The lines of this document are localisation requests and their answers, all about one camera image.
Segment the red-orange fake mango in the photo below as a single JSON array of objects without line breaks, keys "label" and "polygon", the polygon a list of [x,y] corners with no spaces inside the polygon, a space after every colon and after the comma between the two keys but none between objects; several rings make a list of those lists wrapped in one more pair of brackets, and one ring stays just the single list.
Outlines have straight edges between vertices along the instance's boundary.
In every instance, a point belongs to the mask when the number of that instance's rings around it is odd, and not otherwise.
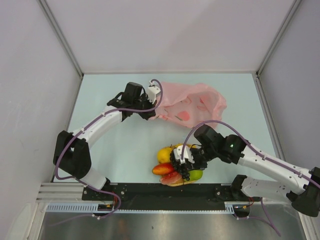
[{"label": "red-orange fake mango", "polygon": [[161,164],[156,165],[152,169],[152,173],[157,176],[168,175],[168,174],[173,173],[174,171],[175,171],[175,169],[171,163],[161,163]]}]

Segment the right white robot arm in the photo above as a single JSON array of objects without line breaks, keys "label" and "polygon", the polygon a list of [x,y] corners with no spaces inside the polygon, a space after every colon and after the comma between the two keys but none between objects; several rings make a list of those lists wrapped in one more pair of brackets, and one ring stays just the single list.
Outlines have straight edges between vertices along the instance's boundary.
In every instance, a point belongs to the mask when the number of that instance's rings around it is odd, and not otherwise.
[{"label": "right white robot arm", "polygon": [[222,136],[207,124],[192,129],[201,147],[192,151],[196,163],[215,158],[258,171],[270,180],[237,175],[230,186],[231,196],[242,201],[245,197],[267,198],[291,204],[298,212],[317,217],[320,212],[320,169],[298,167],[273,157],[249,143],[239,132]]}]

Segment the yellow fake pear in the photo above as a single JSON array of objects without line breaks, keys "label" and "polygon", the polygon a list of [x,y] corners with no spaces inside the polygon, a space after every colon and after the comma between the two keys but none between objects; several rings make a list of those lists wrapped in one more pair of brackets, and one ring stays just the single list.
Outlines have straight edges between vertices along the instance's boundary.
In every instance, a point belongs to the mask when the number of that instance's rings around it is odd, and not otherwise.
[{"label": "yellow fake pear", "polygon": [[162,149],[160,149],[158,152],[157,152],[157,161],[159,164],[165,164],[165,163],[170,163],[171,162],[171,152],[173,150],[173,146],[170,145],[170,146],[166,146]]}]

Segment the fake green pear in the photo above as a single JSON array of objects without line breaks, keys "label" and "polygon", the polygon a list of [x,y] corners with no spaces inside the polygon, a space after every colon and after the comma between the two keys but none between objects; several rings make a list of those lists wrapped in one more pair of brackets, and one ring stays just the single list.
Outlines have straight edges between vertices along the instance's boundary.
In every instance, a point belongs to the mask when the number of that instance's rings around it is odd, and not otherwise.
[{"label": "fake green pear", "polygon": [[191,182],[200,180],[203,176],[203,171],[198,169],[191,170],[188,173],[189,173],[188,181],[191,181]]}]

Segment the pink plastic bag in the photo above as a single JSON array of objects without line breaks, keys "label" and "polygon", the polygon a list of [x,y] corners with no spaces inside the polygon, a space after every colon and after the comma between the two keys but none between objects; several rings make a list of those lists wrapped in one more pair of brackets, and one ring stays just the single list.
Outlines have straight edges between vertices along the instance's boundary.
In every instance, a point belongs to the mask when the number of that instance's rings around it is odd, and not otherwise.
[{"label": "pink plastic bag", "polygon": [[153,120],[161,119],[187,128],[208,120],[222,120],[226,99],[213,87],[197,83],[162,82],[163,97]]}]

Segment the yellow fake mango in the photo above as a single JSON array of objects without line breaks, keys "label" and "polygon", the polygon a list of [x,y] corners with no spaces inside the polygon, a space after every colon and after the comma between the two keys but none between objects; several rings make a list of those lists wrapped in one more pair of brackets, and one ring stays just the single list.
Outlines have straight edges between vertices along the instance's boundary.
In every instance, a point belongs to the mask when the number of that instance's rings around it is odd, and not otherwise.
[{"label": "yellow fake mango", "polygon": [[179,146],[183,146],[183,143],[175,144],[175,145],[173,145],[172,147],[173,147],[173,149],[175,149],[175,148],[178,148]]}]

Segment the fake watermelon slice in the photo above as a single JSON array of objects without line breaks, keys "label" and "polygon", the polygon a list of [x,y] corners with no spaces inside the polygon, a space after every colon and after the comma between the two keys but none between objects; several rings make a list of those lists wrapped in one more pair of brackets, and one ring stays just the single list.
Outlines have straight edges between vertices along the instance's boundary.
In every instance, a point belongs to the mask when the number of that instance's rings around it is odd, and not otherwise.
[{"label": "fake watermelon slice", "polygon": [[182,176],[178,172],[174,171],[161,177],[160,183],[163,185],[171,185],[178,182],[181,179],[182,179]]}]

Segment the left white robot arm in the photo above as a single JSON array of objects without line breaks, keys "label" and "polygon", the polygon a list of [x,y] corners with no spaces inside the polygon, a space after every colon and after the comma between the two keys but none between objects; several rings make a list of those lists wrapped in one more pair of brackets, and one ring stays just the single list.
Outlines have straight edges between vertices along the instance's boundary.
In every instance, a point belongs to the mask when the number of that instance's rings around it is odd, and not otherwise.
[{"label": "left white robot arm", "polygon": [[[110,180],[92,166],[91,147],[111,128],[122,123],[132,114],[142,119],[155,117],[156,109],[163,99],[163,87],[157,79],[149,87],[129,82],[125,90],[111,99],[103,111],[78,130],[61,131],[56,140],[53,164],[54,176],[58,180],[75,179],[93,188],[93,194],[100,200],[110,196]],[[68,175],[61,177],[59,170]]]}]

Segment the woven bamboo tray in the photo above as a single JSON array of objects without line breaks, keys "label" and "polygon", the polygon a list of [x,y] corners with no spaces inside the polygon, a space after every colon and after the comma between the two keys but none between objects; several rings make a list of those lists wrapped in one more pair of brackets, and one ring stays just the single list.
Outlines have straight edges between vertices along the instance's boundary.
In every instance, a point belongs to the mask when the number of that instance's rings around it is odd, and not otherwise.
[{"label": "woven bamboo tray", "polygon": [[196,181],[186,181],[184,179],[180,179],[179,181],[177,181],[176,183],[174,184],[169,184],[169,185],[166,185],[166,186],[169,186],[169,187],[178,187],[178,186],[182,186],[182,185],[188,185],[188,184],[192,184],[192,183],[195,183]]}]

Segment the fake black grapes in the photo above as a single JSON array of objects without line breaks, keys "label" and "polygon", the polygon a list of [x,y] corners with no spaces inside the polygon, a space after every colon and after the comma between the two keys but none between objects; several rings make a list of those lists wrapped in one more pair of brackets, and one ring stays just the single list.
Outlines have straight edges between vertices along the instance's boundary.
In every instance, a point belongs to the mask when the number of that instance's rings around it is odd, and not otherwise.
[{"label": "fake black grapes", "polygon": [[192,170],[192,165],[186,161],[181,163],[179,160],[176,160],[174,152],[170,153],[170,162],[176,172],[178,172],[183,180],[189,181],[191,179],[190,171]]}]

